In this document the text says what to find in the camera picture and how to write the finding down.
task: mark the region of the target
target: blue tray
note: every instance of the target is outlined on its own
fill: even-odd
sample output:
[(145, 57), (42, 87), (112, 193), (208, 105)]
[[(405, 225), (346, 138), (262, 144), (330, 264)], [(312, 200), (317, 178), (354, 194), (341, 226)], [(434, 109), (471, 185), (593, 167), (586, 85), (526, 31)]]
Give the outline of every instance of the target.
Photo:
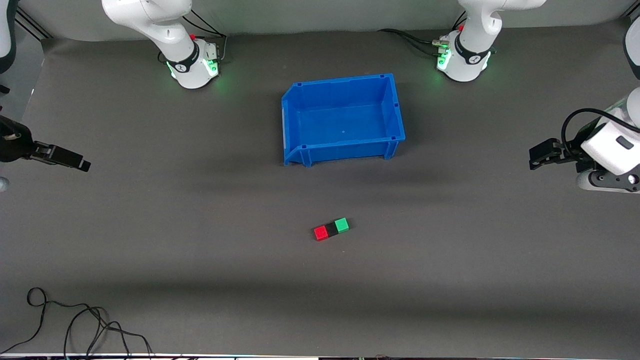
[(392, 74), (296, 83), (282, 97), (284, 165), (365, 156), (404, 141)]

